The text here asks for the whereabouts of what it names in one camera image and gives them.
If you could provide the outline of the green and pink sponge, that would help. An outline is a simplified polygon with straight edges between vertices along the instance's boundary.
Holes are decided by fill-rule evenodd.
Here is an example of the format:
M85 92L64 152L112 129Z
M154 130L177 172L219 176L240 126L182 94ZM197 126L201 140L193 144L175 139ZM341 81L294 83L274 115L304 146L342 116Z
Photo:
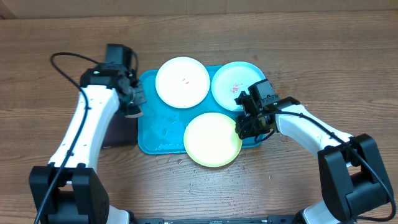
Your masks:
M144 113L139 105L128 105L125 109L124 116L129 119L134 119L143 115Z

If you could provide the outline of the yellow-green round plate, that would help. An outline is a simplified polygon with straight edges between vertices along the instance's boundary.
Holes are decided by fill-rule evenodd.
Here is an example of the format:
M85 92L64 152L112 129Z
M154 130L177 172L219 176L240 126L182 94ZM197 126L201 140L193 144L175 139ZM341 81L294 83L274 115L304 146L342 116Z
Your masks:
M183 145L189 157L205 167L232 162L243 146L235 131L236 122L221 113L204 113L187 125Z

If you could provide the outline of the light blue round plate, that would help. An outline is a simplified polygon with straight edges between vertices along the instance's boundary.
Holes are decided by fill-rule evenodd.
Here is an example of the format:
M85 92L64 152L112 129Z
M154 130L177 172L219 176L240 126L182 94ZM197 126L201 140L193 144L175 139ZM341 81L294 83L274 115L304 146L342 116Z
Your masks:
M263 72L249 62L231 62L223 65L211 81L211 92L215 101L229 111L243 111L235 99L242 91L248 92L252 84L264 80Z

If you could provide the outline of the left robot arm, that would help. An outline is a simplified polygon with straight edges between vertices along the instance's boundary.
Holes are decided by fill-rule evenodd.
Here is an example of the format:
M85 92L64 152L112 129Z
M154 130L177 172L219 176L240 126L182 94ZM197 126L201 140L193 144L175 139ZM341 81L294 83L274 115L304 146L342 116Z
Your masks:
M112 118L136 99L128 68L91 68L80 78L80 97L61 145L46 166L35 166L29 185L36 223L135 223L115 208L96 170Z

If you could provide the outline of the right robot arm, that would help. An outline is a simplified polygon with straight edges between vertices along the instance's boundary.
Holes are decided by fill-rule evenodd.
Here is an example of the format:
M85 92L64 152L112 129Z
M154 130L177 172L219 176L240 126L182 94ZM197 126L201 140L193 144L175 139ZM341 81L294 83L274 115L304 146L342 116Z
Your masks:
M269 138L274 132L299 143L318 160L322 200L299 211L292 223L388 222L397 213L389 176L377 143L368 134L352 136L310 114L296 99L271 91L242 92L235 102L241 139Z

